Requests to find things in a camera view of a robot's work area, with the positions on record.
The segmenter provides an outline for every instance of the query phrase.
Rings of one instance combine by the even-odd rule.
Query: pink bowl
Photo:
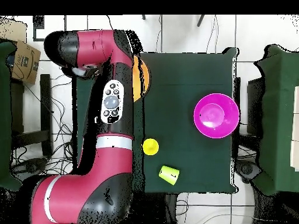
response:
[[[232,98],[221,93],[203,97],[194,109],[196,128],[209,138],[231,134],[239,123],[239,109]]]

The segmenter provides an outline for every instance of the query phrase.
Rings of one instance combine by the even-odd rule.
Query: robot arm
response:
[[[110,63],[112,72],[102,80],[99,92],[100,131],[91,169],[84,175],[41,178],[32,193],[31,224],[116,224],[128,214],[131,201],[133,57],[130,43],[121,30],[57,31],[46,37],[44,49],[57,65],[77,68],[79,71],[73,70],[75,74],[97,68],[104,62]]]

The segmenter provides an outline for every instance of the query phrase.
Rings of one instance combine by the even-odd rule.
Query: yellow cup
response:
[[[166,180],[168,183],[171,183],[173,186],[178,180],[180,171],[177,169],[173,169],[168,166],[162,166],[159,177]]]
[[[159,144],[155,139],[148,138],[143,142],[142,149],[146,155],[155,155],[159,150]]]

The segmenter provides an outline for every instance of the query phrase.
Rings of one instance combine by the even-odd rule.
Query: orange object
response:
[[[134,65],[133,65],[133,99],[136,102],[138,99],[142,98],[148,91],[150,86],[150,76],[148,73],[148,68],[146,64],[141,60],[141,70],[143,72],[143,86],[141,92],[141,71],[138,68],[138,57],[134,56]]]

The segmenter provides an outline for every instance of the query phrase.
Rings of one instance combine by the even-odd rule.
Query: dark green table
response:
[[[299,86],[299,53],[269,45],[263,59],[255,65],[265,79],[266,90],[262,99],[263,138],[258,160],[263,172],[253,183],[265,195],[279,191],[298,193],[299,172],[290,166],[290,151],[294,90]]]
[[[196,129],[193,111],[210,93],[232,96],[232,60],[223,54],[141,54],[151,78],[147,95],[134,103],[134,191],[146,193],[234,193],[230,184],[231,137],[210,139]],[[82,135],[92,81],[77,80],[78,135]],[[145,138],[159,142],[146,156]],[[174,186],[158,177],[162,165],[180,170]]]

